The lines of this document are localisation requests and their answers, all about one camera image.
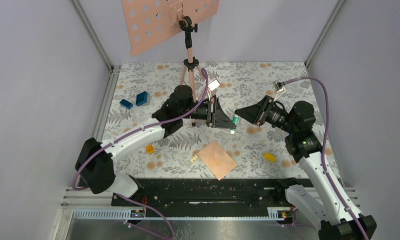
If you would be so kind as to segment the pink perforated music stand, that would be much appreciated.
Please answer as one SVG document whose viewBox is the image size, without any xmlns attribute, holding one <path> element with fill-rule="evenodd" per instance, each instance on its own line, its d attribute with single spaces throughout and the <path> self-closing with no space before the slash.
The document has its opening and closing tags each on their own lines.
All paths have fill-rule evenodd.
<svg viewBox="0 0 400 240">
<path fill-rule="evenodd" d="M 171 94 L 170 103 L 176 104 L 173 112 L 200 106 L 188 115 L 192 124 L 205 120 L 207 104 L 198 100 L 194 71 L 206 80 L 193 54 L 192 35 L 198 31 L 198 24 L 217 14 L 217 0 L 123 0 L 121 2 L 127 27 L 131 57 L 136 57 L 153 47 L 182 34 L 179 44 L 186 49 L 180 84 L 176 93 Z"/>
</svg>

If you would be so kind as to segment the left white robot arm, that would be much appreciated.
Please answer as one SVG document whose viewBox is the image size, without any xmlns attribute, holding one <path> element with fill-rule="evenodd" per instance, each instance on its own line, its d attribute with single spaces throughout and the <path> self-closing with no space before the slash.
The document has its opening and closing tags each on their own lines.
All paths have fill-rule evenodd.
<svg viewBox="0 0 400 240">
<path fill-rule="evenodd" d="M 111 139 L 86 140 L 77 159 L 75 169 L 93 194 L 113 192 L 123 196 L 128 204 L 138 205 L 143 193 L 135 180 L 125 174 L 115 173 L 114 167 L 131 152 L 147 144 L 164 139 L 179 130 L 183 119 L 204 120 L 207 126 L 233 129 L 236 124 L 226 115 L 219 99 L 194 101 L 188 85 L 175 87 L 163 105 L 138 128 Z"/>
</svg>

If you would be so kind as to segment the tan paper envelope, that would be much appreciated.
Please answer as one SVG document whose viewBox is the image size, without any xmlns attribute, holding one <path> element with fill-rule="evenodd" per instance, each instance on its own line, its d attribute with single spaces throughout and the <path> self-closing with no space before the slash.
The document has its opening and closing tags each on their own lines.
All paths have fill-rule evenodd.
<svg viewBox="0 0 400 240">
<path fill-rule="evenodd" d="M 223 179 L 238 166 L 235 160 L 217 141 L 211 142 L 197 152 L 197 156 L 218 180 Z"/>
</svg>

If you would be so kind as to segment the yellow toy brick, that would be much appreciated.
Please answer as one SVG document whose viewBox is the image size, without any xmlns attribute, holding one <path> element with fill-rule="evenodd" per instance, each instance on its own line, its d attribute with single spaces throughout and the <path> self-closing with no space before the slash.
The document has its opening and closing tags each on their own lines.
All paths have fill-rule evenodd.
<svg viewBox="0 0 400 240">
<path fill-rule="evenodd" d="M 270 154 L 270 153 L 268 153 L 268 152 L 266 152 L 266 153 L 263 155 L 263 157 L 264 157 L 266 160 L 268 160 L 268 161 L 270 161 L 270 162 L 272 162 L 272 163 L 275 163 L 275 162 L 276 162 L 276 156 L 274 156 L 274 155 L 272 155 L 272 154 Z"/>
</svg>

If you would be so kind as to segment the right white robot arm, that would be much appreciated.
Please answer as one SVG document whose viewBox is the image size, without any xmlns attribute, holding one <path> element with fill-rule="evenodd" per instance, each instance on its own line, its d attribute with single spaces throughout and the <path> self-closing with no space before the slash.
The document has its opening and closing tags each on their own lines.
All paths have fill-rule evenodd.
<svg viewBox="0 0 400 240">
<path fill-rule="evenodd" d="M 371 215 L 364 216 L 353 203 L 325 161 L 324 149 L 314 134 L 314 107 L 297 101 L 290 111 L 272 97 L 237 109 L 235 114 L 251 124 L 271 124 L 288 133 L 286 149 L 307 174 L 320 200 L 307 193 L 294 178 L 280 181 L 275 201 L 292 204 L 314 225 L 321 240 L 369 240 L 377 224 Z"/>
</svg>

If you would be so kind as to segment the small blue toy brick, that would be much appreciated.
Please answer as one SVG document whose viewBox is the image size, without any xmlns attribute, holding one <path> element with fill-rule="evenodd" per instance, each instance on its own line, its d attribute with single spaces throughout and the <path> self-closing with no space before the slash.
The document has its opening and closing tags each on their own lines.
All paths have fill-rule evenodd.
<svg viewBox="0 0 400 240">
<path fill-rule="evenodd" d="M 133 104 L 126 99 L 120 100 L 119 104 L 128 110 L 130 110 L 133 107 Z"/>
</svg>

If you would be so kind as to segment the green white glue stick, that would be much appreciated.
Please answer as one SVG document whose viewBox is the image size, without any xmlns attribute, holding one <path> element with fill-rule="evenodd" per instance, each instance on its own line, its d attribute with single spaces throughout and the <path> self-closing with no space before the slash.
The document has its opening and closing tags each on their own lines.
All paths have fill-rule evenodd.
<svg viewBox="0 0 400 240">
<path fill-rule="evenodd" d="M 235 134 L 237 125 L 239 123 L 239 116 L 235 114 L 232 118 L 232 122 L 233 122 L 234 126 L 230 129 L 229 133 Z"/>
</svg>

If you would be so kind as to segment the large blue toy brick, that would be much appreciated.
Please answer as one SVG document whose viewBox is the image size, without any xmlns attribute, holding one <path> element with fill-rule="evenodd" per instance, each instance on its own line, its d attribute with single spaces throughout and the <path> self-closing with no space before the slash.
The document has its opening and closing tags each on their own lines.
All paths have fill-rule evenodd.
<svg viewBox="0 0 400 240">
<path fill-rule="evenodd" d="M 150 94 L 147 91 L 141 92 L 136 96 L 136 106 L 147 106 L 150 102 Z"/>
</svg>

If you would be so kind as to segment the orange square toy brick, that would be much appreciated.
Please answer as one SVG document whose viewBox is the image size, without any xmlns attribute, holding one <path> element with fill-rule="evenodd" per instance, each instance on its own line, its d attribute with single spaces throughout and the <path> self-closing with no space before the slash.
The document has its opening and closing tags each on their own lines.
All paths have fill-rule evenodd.
<svg viewBox="0 0 400 240">
<path fill-rule="evenodd" d="M 155 152 L 155 149 L 154 149 L 154 147 L 153 147 L 152 145 L 146 146 L 146 147 L 145 147 L 145 150 L 146 150 L 146 153 L 147 153 L 147 154 L 152 154 L 152 153 Z"/>
</svg>

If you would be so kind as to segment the floral patterned table mat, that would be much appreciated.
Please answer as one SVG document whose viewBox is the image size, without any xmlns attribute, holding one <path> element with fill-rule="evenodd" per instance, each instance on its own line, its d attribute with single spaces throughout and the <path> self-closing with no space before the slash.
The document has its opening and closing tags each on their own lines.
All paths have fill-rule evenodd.
<svg viewBox="0 0 400 240">
<path fill-rule="evenodd" d="M 266 95 L 273 95 L 273 83 L 307 74 L 301 62 L 219 62 L 203 63 L 211 79 L 218 79 L 216 89 L 225 113 L 232 117 L 234 111 L 259 102 Z M 181 63 L 125 63 L 120 69 L 111 108 L 103 133 L 107 140 L 129 132 L 158 110 L 169 94 L 180 83 Z M 150 94 L 148 105 L 136 106 L 137 94 Z M 126 99 L 133 104 L 128 110 L 119 102 Z M 229 178 L 279 179 L 306 178 L 306 173 L 288 154 L 284 139 L 286 133 L 265 124 L 254 126 L 241 119 L 235 134 L 227 129 L 207 127 L 203 121 L 195 126 L 189 120 L 171 136 L 152 144 L 155 152 L 147 154 L 144 147 L 119 161 L 116 171 L 136 178 L 204 178 L 214 174 L 205 163 L 189 159 L 213 141 L 217 141 L 235 160 L 238 166 Z M 276 156 L 276 162 L 263 155 Z"/>
</svg>

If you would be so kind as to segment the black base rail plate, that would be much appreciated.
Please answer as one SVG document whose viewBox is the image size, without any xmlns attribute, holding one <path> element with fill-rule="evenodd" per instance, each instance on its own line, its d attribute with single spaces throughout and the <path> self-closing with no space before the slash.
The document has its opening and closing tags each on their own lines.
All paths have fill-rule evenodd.
<svg viewBox="0 0 400 240">
<path fill-rule="evenodd" d="M 282 187 L 309 179 L 293 178 L 138 178 L 141 188 L 131 197 L 146 201 L 165 217 L 268 217 L 268 208 L 290 208 Z"/>
</svg>

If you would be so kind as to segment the cream chess knight piece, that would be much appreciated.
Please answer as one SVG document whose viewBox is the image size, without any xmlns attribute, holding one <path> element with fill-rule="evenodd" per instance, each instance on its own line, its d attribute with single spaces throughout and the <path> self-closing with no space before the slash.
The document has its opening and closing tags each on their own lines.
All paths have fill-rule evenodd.
<svg viewBox="0 0 400 240">
<path fill-rule="evenodd" d="M 192 157 L 189 159 L 189 161 L 190 161 L 191 163 L 195 163 L 198 159 L 199 159 L 199 157 L 195 154 L 194 156 L 192 156 Z"/>
</svg>

